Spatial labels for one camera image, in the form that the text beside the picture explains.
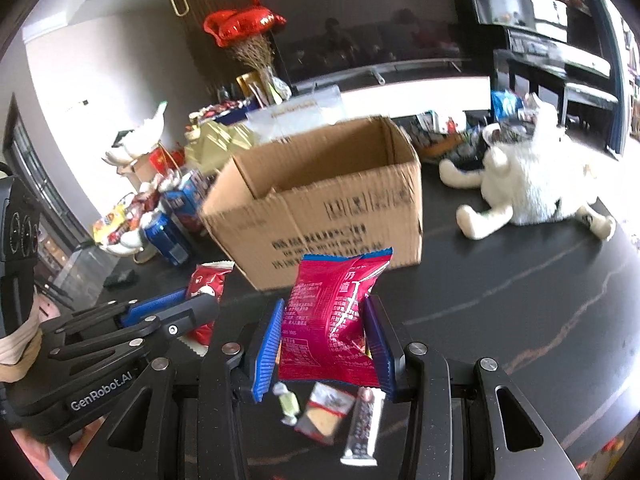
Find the person's left hand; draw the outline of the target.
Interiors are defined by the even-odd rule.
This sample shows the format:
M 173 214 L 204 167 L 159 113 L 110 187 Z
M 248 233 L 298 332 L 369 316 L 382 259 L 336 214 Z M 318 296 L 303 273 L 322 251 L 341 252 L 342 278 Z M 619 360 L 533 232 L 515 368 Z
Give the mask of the person's left hand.
M 105 418 L 100 417 L 82 430 L 81 437 L 70 448 L 70 464 L 72 466 L 77 464 L 81 454 L 85 452 L 85 449 L 104 422 Z M 51 453 L 47 445 L 38 442 L 24 428 L 12 429 L 11 434 L 43 479 L 58 480 L 60 478 L 50 466 Z

